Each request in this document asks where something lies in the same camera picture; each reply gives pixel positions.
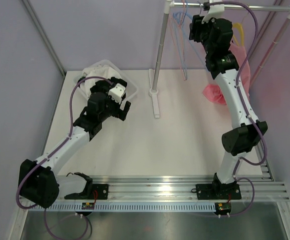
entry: white table surface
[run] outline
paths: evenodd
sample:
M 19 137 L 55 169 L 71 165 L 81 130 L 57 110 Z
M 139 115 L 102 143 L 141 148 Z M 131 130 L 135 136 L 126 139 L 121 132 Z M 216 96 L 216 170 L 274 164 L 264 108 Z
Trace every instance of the white table surface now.
M 210 81 L 204 70 L 188 70 L 183 81 L 179 70 L 161 70 L 159 107 L 161 118 L 154 119 L 148 96 L 148 70 L 124 71 L 139 86 L 131 100 L 126 121 L 109 118 L 103 129 L 81 148 L 59 175 L 82 172 L 90 176 L 212 176 L 220 167 L 224 149 L 223 133 L 232 129 L 227 106 L 214 104 L 202 95 Z M 69 96 L 73 78 L 79 71 L 68 71 L 45 150 L 54 147 L 69 131 Z M 86 106 L 76 91 L 74 120 Z M 259 161 L 255 150 L 248 159 Z M 260 166 L 242 163 L 239 175 L 259 177 Z

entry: pole base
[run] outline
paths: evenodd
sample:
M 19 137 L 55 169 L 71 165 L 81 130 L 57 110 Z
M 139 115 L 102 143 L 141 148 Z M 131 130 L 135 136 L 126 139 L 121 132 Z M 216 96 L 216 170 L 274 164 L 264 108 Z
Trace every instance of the pole base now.
M 148 94 L 152 99 L 154 118 L 158 119 L 158 118 L 160 118 L 160 111 L 159 111 L 159 104 L 158 104 L 158 97 L 157 97 L 158 90 L 152 90 L 152 81 L 154 78 L 154 70 L 149 69 L 148 74 L 149 74 L 149 83 L 150 83 L 150 89 L 149 89 Z

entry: metal floor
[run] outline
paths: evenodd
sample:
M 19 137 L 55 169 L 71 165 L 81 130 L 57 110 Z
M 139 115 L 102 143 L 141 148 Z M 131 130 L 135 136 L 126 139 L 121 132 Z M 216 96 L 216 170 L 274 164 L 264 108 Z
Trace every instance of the metal floor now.
M 233 213 L 245 208 L 233 203 Z M 73 212 L 48 212 L 51 227 Z M 205 217 L 213 213 L 199 212 L 94 212 L 88 218 L 93 227 L 84 240 L 286 240 L 287 235 L 275 203 L 256 202 L 245 214 L 222 218 Z M 64 239 L 79 237 L 85 223 L 69 218 L 52 228 Z M 42 211 L 30 211 L 22 240 L 52 240 L 47 233 Z

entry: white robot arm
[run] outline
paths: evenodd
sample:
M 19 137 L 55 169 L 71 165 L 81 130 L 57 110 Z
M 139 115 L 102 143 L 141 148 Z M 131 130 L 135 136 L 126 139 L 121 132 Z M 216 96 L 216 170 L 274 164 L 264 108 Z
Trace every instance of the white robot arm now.
M 98 199 L 107 198 L 107 184 L 93 184 L 92 178 L 80 172 L 65 179 L 57 179 L 57 175 L 65 163 L 102 129 L 102 123 L 107 118 L 126 119 L 130 102 L 126 102 L 124 110 L 120 109 L 126 97 L 126 87 L 127 82 L 115 77 L 110 81 L 97 81 L 70 134 L 35 161 L 27 159 L 21 164 L 17 192 L 43 208 L 51 206 L 57 197 L 94 199 L 96 188 L 100 190 Z
M 196 185 L 199 200 L 224 200 L 228 199 L 229 194 L 231 199 L 241 199 L 234 173 L 239 168 L 240 158 L 244 158 L 260 141 L 254 123 L 262 135 L 268 129 L 267 123 L 260 122 L 251 108 L 241 79 L 237 81 L 239 66 L 235 56 L 229 51 L 233 37 L 232 23 L 218 18 L 224 10 L 220 6 L 205 4 L 206 8 L 210 8 L 212 17 L 206 17 L 209 13 L 205 17 L 195 15 L 190 24 L 189 40 L 203 45 L 206 67 L 224 95 L 233 128 L 222 136 L 225 154 L 212 183 Z

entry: crumpled white fabric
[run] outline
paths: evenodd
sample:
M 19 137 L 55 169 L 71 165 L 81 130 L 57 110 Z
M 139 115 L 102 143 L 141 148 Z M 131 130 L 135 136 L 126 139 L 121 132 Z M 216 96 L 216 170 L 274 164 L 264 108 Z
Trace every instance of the crumpled white fabric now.
M 99 66 L 94 66 L 94 67 L 86 67 L 82 71 L 81 74 L 82 77 L 92 77 L 92 76 L 97 76 L 97 77 L 103 77 L 106 79 L 110 79 L 111 77 L 115 77 L 118 79 L 121 79 L 121 75 L 112 67 L 109 65 L 99 65 Z M 86 94 L 86 96 L 89 98 L 91 95 L 90 88 L 93 87 L 96 82 L 99 81 L 99 79 L 88 79 L 84 83 L 82 83 L 79 87 L 80 89 Z

